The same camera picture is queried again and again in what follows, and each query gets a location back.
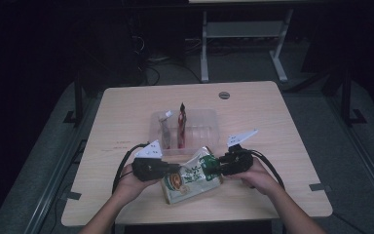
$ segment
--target snack bag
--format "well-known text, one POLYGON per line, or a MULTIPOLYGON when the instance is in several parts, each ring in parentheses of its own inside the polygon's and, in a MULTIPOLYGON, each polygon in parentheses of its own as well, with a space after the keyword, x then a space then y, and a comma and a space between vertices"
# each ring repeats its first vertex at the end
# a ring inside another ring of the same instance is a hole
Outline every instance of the snack bag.
POLYGON ((219 166, 218 160, 207 147, 202 147, 176 174, 166 175, 162 186, 169 204, 206 192, 222 183, 221 175, 213 175, 210 168, 219 166))

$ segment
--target plastic container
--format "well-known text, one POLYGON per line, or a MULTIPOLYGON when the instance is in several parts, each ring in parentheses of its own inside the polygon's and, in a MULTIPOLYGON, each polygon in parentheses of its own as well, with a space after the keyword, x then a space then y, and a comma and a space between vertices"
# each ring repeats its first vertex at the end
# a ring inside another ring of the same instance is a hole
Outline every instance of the plastic container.
POLYGON ((179 110, 172 110, 172 116, 167 119, 169 129, 169 149, 163 148, 162 130, 159 117, 167 110, 157 111, 151 115, 150 142, 158 140, 162 146, 163 155, 193 155, 199 148, 218 144, 220 135, 218 132, 217 114, 212 109, 186 109, 185 147, 178 148, 178 114, 179 110))

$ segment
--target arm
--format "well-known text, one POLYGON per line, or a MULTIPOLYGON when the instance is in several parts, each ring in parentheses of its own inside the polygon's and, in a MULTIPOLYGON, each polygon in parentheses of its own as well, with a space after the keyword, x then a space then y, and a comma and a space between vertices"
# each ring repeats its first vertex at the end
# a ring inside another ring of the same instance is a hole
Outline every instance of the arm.
POLYGON ((267 195, 289 233, 325 233, 281 188, 257 158, 253 159, 253 166, 248 171, 229 177, 240 178, 245 184, 267 195))
POLYGON ((144 188, 158 182, 157 179, 142 182, 131 172, 131 165, 126 165, 123 169, 123 175, 127 173, 129 174, 125 175, 120 180, 112 196, 90 220, 90 222, 80 231, 81 234, 106 233, 126 204, 137 198, 144 188))

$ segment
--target wooden table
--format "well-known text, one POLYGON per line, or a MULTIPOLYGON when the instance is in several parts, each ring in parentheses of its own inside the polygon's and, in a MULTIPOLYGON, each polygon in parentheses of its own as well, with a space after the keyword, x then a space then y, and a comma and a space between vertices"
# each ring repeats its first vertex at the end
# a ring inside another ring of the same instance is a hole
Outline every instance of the wooden table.
MULTIPOLYGON (((220 140, 211 150, 227 151, 228 135, 258 129, 242 147, 262 152, 275 166, 286 190, 310 216, 329 216, 332 208, 305 146, 274 82, 220 83, 161 87, 114 88, 105 91, 71 191, 82 194, 68 199, 62 223, 85 225, 111 195, 117 168, 125 153, 146 142, 151 114, 177 109, 214 109, 220 140), (230 98, 221 99, 220 92, 230 98)), ((164 161, 182 162, 191 156, 168 156, 164 161)), ((117 216, 116 223, 179 223, 277 218, 266 196, 237 180, 224 183, 183 202, 166 204, 161 184, 148 187, 117 216)))

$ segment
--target person's left hand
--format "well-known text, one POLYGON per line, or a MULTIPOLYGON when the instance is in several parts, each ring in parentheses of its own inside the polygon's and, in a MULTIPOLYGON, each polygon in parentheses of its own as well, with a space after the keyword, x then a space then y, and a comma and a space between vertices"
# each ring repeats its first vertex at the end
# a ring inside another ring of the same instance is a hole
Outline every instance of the person's left hand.
POLYGON ((123 202, 129 203, 138 197, 138 195, 148 186, 156 183, 159 179, 141 181, 132 173, 131 164, 123 168, 122 178, 118 182, 113 196, 119 196, 123 202))

